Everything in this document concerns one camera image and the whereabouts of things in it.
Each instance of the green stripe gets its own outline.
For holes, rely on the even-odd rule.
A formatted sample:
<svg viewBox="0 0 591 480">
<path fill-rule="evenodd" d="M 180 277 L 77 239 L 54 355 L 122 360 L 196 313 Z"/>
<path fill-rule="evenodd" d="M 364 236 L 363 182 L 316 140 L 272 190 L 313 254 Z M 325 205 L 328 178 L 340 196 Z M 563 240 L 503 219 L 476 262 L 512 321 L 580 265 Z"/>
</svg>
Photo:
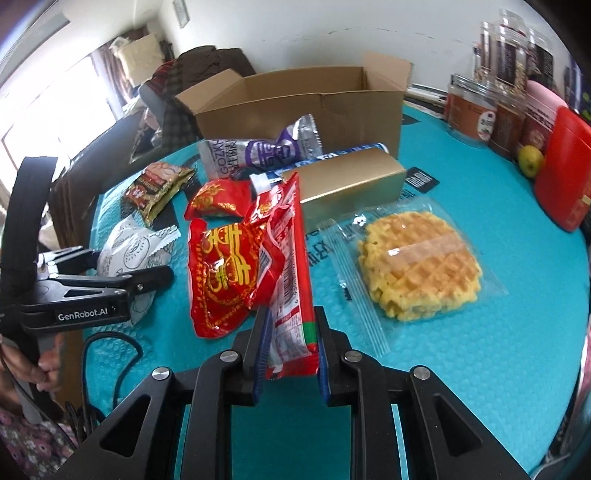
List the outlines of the green stripe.
<svg viewBox="0 0 591 480">
<path fill-rule="evenodd" d="M 304 340 L 306 341 L 306 345 L 316 343 L 316 322 L 304 322 L 302 323 L 302 328 L 304 329 Z"/>
</svg>

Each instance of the waffle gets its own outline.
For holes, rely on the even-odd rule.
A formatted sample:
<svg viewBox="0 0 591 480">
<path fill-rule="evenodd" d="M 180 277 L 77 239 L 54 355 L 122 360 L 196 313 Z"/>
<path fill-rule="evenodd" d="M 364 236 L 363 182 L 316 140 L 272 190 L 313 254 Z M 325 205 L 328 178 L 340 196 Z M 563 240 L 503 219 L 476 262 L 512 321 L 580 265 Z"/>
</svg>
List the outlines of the waffle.
<svg viewBox="0 0 591 480">
<path fill-rule="evenodd" d="M 482 269 L 458 233 L 429 212 L 366 227 L 359 265 L 371 299 L 390 318 L 416 320 L 476 301 Z"/>
</svg>

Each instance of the pink container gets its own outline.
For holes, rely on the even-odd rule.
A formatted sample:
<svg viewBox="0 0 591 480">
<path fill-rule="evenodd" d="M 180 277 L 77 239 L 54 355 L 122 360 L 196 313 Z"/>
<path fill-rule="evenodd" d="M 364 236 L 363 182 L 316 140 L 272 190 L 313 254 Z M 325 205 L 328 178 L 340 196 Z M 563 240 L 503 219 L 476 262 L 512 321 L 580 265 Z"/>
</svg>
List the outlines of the pink container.
<svg viewBox="0 0 591 480">
<path fill-rule="evenodd" d="M 554 92 L 538 82 L 527 81 L 527 109 L 517 151 L 525 145 L 533 145 L 543 154 L 546 153 L 556 112 L 561 106 L 567 106 L 566 102 Z"/>
</svg>

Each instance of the blue and white tube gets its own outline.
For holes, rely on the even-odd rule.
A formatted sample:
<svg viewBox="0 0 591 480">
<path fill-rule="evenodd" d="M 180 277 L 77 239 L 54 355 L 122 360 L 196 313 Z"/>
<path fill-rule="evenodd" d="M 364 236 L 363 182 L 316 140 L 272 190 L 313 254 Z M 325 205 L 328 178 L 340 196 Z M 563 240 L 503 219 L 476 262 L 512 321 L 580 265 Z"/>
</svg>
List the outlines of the blue and white tube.
<svg viewBox="0 0 591 480">
<path fill-rule="evenodd" d="M 379 148 L 380 150 L 384 150 L 386 153 L 389 153 L 388 148 L 383 143 L 372 143 L 367 145 L 360 145 L 358 147 L 345 148 L 344 150 L 338 150 L 336 152 L 327 153 L 316 158 L 300 160 L 299 162 L 296 162 L 285 168 L 279 168 L 277 170 L 268 171 L 265 173 L 253 173 L 252 175 L 250 175 L 252 187 L 254 188 L 256 194 L 260 195 L 261 193 L 265 193 L 271 190 L 275 183 L 283 181 L 282 174 L 286 171 L 290 171 L 298 167 L 303 167 L 304 165 L 309 165 L 320 160 L 328 160 L 329 158 L 341 157 L 343 155 L 346 155 L 347 153 L 369 150 L 370 148 Z"/>
</svg>

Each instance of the bright window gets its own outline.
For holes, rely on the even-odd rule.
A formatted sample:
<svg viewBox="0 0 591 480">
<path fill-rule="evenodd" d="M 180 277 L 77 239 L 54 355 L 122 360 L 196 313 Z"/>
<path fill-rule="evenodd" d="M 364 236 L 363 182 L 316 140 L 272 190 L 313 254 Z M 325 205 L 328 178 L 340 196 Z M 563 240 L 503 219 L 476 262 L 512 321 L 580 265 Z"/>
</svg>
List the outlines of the bright window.
<svg viewBox="0 0 591 480">
<path fill-rule="evenodd" d="M 0 181 L 11 191 L 15 167 L 25 157 L 58 157 L 57 175 L 114 124 L 105 88 L 86 57 L 37 97 L 4 136 Z"/>
</svg>

